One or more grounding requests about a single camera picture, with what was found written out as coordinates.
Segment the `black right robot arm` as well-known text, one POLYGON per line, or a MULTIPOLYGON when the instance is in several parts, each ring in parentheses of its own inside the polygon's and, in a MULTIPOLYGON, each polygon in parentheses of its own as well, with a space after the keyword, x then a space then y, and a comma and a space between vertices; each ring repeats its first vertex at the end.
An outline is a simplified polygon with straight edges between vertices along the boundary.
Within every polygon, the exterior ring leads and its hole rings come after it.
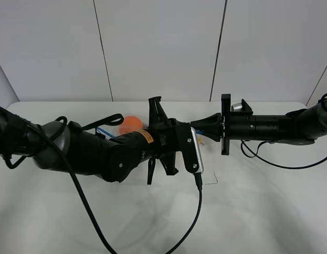
POLYGON ((256 140, 296 146, 313 144, 327 135, 327 94, 311 108, 285 115, 255 115, 243 99, 231 104, 231 95, 221 96, 221 112, 191 122, 191 126, 222 144, 222 154, 228 155, 231 140, 256 140))

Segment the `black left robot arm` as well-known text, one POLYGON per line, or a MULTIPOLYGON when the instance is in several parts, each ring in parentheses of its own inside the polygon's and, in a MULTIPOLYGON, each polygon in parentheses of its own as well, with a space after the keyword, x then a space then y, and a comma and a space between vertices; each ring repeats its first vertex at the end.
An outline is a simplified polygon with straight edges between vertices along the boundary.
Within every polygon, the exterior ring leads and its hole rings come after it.
POLYGON ((203 172, 203 163, 195 129, 189 123, 166 116, 160 97, 149 99, 149 125, 107 139, 92 133, 101 125, 117 126, 124 121, 114 114, 86 126, 61 116, 45 125, 37 125, 0 107, 0 155, 14 169, 12 155, 20 161, 34 159, 41 169, 67 171, 71 166, 79 175, 96 175, 107 182, 122 182, 140 163, 147 161, 152 180, 155 161, 160 160, 169 176, 177 174, 176 152, 183 155, 186 170, 203 172))

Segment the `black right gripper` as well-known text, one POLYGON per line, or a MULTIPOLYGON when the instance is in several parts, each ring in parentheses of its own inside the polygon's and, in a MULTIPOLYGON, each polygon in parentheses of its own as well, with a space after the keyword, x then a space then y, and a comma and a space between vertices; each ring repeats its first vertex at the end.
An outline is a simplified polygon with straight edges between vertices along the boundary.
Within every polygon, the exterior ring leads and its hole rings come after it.
POLYGON ((255 117, 231 114, 231 94, 221 95, 222 134, 219 132, 221 113, 215 113, 201 120, 190 122, 191 127, 200 135, 215 142, 222 140, 221 155, 229 155, 231 140, 253 140, 255 132, 255 117))

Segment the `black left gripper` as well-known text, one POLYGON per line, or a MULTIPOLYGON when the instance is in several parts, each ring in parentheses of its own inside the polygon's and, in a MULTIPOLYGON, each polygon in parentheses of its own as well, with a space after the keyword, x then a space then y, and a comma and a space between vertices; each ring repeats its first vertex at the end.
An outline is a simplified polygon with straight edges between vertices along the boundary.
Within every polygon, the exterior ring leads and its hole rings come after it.
POLYGON ((176 153, 181 152, 184 167, 191 173, 197 171, 197 157, 193 143, 191 125, 168 119, 160 105, 161 96, 148 99, 149 101, 149 127, 145 128, 150 141, 146 141, 142 151, 144 159, 148 159, 147 184, 152 184, 156 160, 159 160, 167 176, 178 173, 175 167, 176 153))

